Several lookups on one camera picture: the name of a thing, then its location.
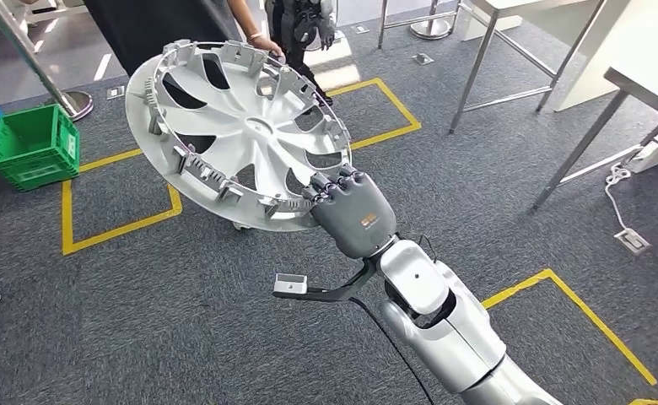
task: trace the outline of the white cable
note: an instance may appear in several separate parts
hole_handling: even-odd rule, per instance
[[[610,187],[618,184],[620,181],[624,179],[628,179],[629,177],[631,177],[632,172],[623,168],[621,166],[621,163],[617,163],[613,165],[610,168],[610,171],[612,173],[605,179],[605,181],[607,182],[607,185],[605,186],[605,193],[610,198],[610,201],[612,201],[612,206],[615,208],[615,214],[618,216],[618,221],[620,225],[622,225],[622,228],[624,230],[627,230],[628,227],[627,225],[624,224],[624,221],[622,221],[622,215],[619,213],[619,208],[617,202],[615,201],[615,197],[613,197],[612,194],[610,193]]]

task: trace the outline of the dark robot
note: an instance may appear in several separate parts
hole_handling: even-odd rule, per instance
[[[307,77],[326,104],[332,105],[332,98],[326,95],[304,62],[306,48],[317,36],[322,50],[334,43],[336,17],[332,0],[266,0],[265,10],[270,38],[282,47],[287,64]]]

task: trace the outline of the black cable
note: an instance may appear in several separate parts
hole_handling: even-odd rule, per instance
[[[413,378],[416,379],[416,382],[421,386],[421,389],[423,390],[423,394],[426,395],[426,399],[429,400],[429,403],[431,405],[434,405],[434,400],[431,398],[431,395],[429,394],[429,390],[426,389],[426,386],[423,385],[421,382],[421,379],[418,378],[418,374],[416,374],[416,371],[413,369],[413,367],[408,363],[408,360],[406,360],[405,357],[403,357],[403,354],[401,353],[401,350],[398,349],[398,346],[394,343],[393,339],[391,339],[391,336],[389,336],[389,333],[384,329],[384,327],[379,323],[379,320],[376,319],[376,316],[371,312],[368,306],[364,302],[362,302],[358,298],[350,298],[349,301],[353,302],[354,304],[358,305],[364,312],[366,312],[366,315],[371,318],[371,321],[374,321],[376,326],[379,327],[382,333],[384,333],[384,336],[389,340],[389,343],[391,343],[391,346],[393,346],[394,350],[396,350],[396,353],[398,354],[398,357],[403,360],[404,364],[406,364],[406,367],[408,367],[408,370],[411,371],[411,374],[413,374]]]
[[[428,236],[426,236],[426,234],[421,234],[421,237],[418,238],[417,245],[421,246],[421,242],[423,242],[424,239],[429,243],[429,248],[434,253],[434,263],[436,263],[436,261],[439,260],[439,255],[438,255],[438,253],[436,253],[436,250],[434,249],[434,246],[431,245],[431,239],[429,239]]]

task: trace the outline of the person's arm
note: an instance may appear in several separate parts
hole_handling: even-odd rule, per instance
[[[232,14],[235,16],[237,23],[240,24],[240,28],[245,33],[247,42],[249,42],[250,45],[265,51],[270,51],[277,56],[284,55],[282,48],[280,48],[279,45],[262,35],[260,30],[257,29],[255,20],[250,13],[250,8],[247,7],[246,0],[227,0],[227,4],[229,5],[229,9],[232,10]]]

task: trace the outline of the hubcap center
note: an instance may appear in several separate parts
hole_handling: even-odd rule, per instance
[[[259,135],[259,138],[269,138],[274,134],[272,126],[260,118],[247,118],[245,124],[253,133]]]

